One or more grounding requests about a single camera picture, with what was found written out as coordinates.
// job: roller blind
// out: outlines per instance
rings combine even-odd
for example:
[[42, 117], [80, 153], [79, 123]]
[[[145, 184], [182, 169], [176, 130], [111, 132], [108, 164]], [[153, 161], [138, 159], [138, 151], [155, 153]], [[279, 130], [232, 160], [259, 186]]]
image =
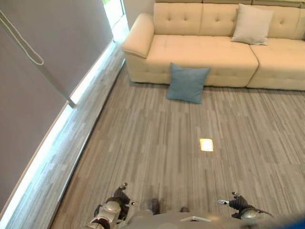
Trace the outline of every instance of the roller blind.
[[112, 39], [102, 0], [0, 0], [0, 7], [68, 94]]
[[[0, 0], [70, 94], [112, 39], [101, 0]], [[0, 26], [0, 210], [65, 100]]]
[[0, 210], [64, 103], [0, 26]]

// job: floor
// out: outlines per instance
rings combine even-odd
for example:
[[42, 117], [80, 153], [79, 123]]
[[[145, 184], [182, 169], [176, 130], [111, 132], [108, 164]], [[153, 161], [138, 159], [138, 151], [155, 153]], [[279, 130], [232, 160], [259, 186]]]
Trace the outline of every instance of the floor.
[[120, 45], [111, 45], [114, 48], [110, 57], [98, 68], [95, 66], [88, 90], [77, 98], [77, 107], [51, 143], [48, 156], [33, 175], [6, 228], [46, 229], [52, 222], [75, 164], [124, 62]]
[[124, 67], [51, 228], [84, 228], [122, 182], [131, 214], [158, 198], [162, 212], [229, 215], [216, 201], [232, 191], [276, 216], [305, 211], [305, 92], [206, 87], [197, 105], [167, 89], [132, 83]]

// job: blue pillow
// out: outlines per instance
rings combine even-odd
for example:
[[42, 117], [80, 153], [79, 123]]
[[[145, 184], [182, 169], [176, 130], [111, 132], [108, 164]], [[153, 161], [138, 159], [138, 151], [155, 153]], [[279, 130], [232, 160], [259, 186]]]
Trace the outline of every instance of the blue pillow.
[[209, 71], [209, 68], [181, 68], [171, 63], [171, 85], [167, 98], [201, 104], [203, 83]]

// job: beige sofa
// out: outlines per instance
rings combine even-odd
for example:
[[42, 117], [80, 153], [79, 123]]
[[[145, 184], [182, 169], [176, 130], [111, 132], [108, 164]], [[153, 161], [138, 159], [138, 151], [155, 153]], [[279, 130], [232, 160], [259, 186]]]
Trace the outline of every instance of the beige sofa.
[[[170, 83], [173, 62], [210, 67], [207, 86], [305, 90], [303, 0], [165, 1], [137, 18], [122, 45], [132, 81]], [[267, 46], [230, 41], [238, 3], [274, 11]]]

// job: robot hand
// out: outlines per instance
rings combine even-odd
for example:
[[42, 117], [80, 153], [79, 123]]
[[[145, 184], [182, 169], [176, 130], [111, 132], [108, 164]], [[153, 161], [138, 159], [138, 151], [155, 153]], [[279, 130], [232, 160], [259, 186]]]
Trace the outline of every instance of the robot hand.
[[272, 216], [270, 213], [268, 213], [266, 211], [262, 211], [260, 209], [253, 207], [252, 205], [249, 205], [248, 201], [243, 196], [241, 196], [239, 193], [232, 192], [232, 194], [234, 196], [233, 200], [227, 201], [227, 200], [219, 199], [217, 202], [218, 202], [218, 204], [229, 205], [230, 207], [238, 210], [238, 212], [236, 212], [232, 215], [233, 218], [253, 220], [253, 219], [257, 219], [259, 217], [260, 213], [266, 213], [266, 214]]

